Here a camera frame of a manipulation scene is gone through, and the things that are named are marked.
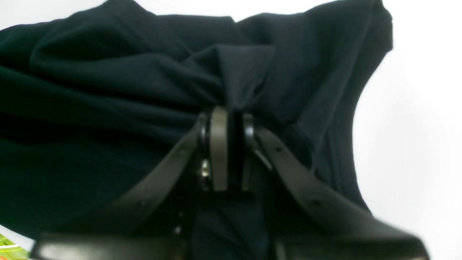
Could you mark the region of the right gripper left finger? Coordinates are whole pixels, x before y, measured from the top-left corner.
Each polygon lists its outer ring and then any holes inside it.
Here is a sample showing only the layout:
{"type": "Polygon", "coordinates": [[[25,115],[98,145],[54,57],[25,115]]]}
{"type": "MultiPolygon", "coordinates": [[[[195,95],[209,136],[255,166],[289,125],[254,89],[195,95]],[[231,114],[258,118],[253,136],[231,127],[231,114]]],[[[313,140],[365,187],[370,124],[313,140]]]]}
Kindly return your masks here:
{"type": "Polygon", "coordinates": [[[217,106],[115,201],[44,233],[32,260],[187,260],[201,195],[229,189],[228,112],[217,106]]]}

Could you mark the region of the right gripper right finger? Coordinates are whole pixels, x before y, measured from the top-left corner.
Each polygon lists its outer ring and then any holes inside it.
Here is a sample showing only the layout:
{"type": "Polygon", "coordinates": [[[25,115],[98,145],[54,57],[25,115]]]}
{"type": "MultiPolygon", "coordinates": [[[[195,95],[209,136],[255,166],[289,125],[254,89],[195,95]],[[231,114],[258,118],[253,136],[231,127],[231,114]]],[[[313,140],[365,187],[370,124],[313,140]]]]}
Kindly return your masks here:
{"type": "Polygon", "coordinates": [[[422,241],[352,203],[306,168],[274,133],[242,118],[243,187],[261,201],[271,260],[427,260],[422,241]]]}

